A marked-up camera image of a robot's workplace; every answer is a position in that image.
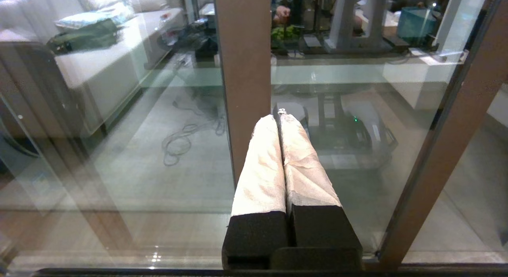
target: black cable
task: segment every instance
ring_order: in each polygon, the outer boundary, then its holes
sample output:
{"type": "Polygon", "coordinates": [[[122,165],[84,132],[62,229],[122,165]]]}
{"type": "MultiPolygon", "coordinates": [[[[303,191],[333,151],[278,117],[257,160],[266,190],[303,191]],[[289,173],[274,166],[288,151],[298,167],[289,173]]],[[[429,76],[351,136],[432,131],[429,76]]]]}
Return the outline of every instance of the black cable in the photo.
{"type": "MultiPolygon", "coordinates": [[[[176,103],[176,101],[173,102],[173,106],[178,109],[190,110],[198,116],[204,115],[203,113],[200,114],[200,113],[196,112],[196,110],[191,109],[191,108],[178,107],[178,104],[176,103]]],[[[203,123],[201,125],[197,125],[195,123],[185,125],[182,128],[182,130],[175,132],[175,133],[171,134],[170,136],[167,136],[162,141],[162,149],[164,151],[164,158],[163,158],[164,165],[167,167],[171,167],[173,165],[178,164],[178,162],[180,161],[180,156],[184,155],[185,153],[189,152],[189,150],[191,150],[192,142],[188,138],[188,136],[190,136],[196,132],[202,131],[202,130],[214,129],[214,128],[216,130],[217,136],[222,136],[225,133],[225,118],[223,116],[218,117],[215,120],[208,121],[207,123],[203,123]],[[178,140],[183,141],[185,144],[183,145],[183,147],[180,147],[180,149],[172,150],[170,148],[171,143],[178,141],[178,140]]]]}
{"type": "Polygon", "coordinates": [[[390,62],[387,62],[389,64],[404,64],[406,62],[409,61],[409,59],[414,59],[414,58],[424,58],[424,57],[429,57],[430,54],[428,53],[423,53],[421,55],[414,55],[411,53],[411,51],[409,51],[409,49],[407,50],[407,53],[403,56],[401,56],[401,60],[399,61],[390,61],[390,62]]]}

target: floor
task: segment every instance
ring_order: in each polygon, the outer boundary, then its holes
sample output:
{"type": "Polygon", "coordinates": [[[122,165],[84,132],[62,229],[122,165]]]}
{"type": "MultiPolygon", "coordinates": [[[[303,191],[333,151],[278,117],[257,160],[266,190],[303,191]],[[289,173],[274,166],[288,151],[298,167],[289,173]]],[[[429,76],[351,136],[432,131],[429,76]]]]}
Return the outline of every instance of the floor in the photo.
{"type": "MultiPolygon", "coordinates": [[[[40,178],[40,170],[30,170],[44,168],[40,160],[28,161],[26,172],[3,185],[0,242],[13,244],[17,252],[10,270],[221,268],[234,195],[227,131],[217,119],[222,112],[208,106],[221,101],[221,88],[174,86],[179,78],[160,72],[108,125],[105,138],[98,133],[84,141],[87,167],[100,181],[99,195],[107,198],[77,201],[76,189],[61,181],[48,183],[51,173],[40,178]],[[170,145],[173,152],[188,152],[177,165],[164,165],[163,141],[193,124],[200,127],[187,136],[190,144],[179,135],[170,145]]],[[[278,88],[272,102],[298,103],[308,111],[310,128],[319,124],[316,94],[278,88]]],[[[377,168],[345,169],[337,167],[344,161],[320,155],[369,256],[379,248],[433,113],[412,110],[389,84],[365,85],[343,95],[342,102],[345,108],[372,104],[397,140],[377,168]]],[[[333,116],[331,104],[325,113],[333,116]]],[[[166,159],[176,162],[172,156],[166,159]]],[[[404,262],[507,262],[506,162],[507,143],[483,125],[404,262]]]]}

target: vertical post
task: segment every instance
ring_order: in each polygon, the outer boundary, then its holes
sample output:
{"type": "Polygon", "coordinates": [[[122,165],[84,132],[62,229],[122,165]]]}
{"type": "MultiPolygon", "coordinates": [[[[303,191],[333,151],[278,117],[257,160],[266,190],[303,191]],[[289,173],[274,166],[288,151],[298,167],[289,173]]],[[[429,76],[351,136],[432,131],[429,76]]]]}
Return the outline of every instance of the vertical post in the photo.
{"type": "Polygon", "coordinates": [[[192,0],[183,0],[185,4],[185,10],[187,15],[187,23],[191,24],[192,22],[196,21],[198,18],[196,18],[196,14],[194,12],[194,6],[192,4],[192,0]]]}
{"type": "Polygon", "coordinates": [[[316,35],[321,34],[321,6],[323,5],[323,0],[317,0],[316,5],[316,35]]]}
{"type": "Polygon", "coordinates": [[[312,31],[314,33],[318,33],[318,13],[319,13],[319,0],[314,0],[314,25],[312,26],[312,31]]]}
{"type": "Polygon", "coordinates": [[[270,0],[215,0],[235,185],[256,122],[270,114],[270,0]]]}
{"type": "Polygon", "coordinates": [[[446,59],[447,62],[459,61],[481,10],[481,6],[475,2],[484,1],[450,0],[448,2],[434,42],[434,45],[439,44],[435,58],[443,57],[439,59],[446,59]]]}

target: person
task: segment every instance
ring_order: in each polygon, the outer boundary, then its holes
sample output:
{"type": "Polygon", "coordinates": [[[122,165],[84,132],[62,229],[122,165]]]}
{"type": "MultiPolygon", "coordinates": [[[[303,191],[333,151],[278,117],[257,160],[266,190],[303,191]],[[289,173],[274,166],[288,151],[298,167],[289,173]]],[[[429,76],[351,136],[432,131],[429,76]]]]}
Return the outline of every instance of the person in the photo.
{"type": "Polygon", "coordinates": [[[291,9],[286,6],[279,5],[272,11],[272,21],[276,25],[287,24],[289,21],[289,16],[291,15],[291,9]]]}
{"type": "Polygon", "coordinates": [[[282,0],[271,0],[272,23],[285,25],[289,22],[291,9],[281,4],[282,0]]]}

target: green bag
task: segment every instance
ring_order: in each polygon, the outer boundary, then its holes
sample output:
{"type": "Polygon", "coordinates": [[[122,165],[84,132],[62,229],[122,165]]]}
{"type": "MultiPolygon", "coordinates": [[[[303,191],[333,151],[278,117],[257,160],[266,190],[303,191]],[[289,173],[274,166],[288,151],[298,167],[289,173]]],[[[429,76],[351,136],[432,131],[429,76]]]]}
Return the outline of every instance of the green bag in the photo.
{"type": "Polygon", "coordinates": [[[113,20],[106,19],[75,31],[60,33],[49,39],[46,46],[55,55],[74,51],[107,48],[118,41],[118,27],[113,20]]]}

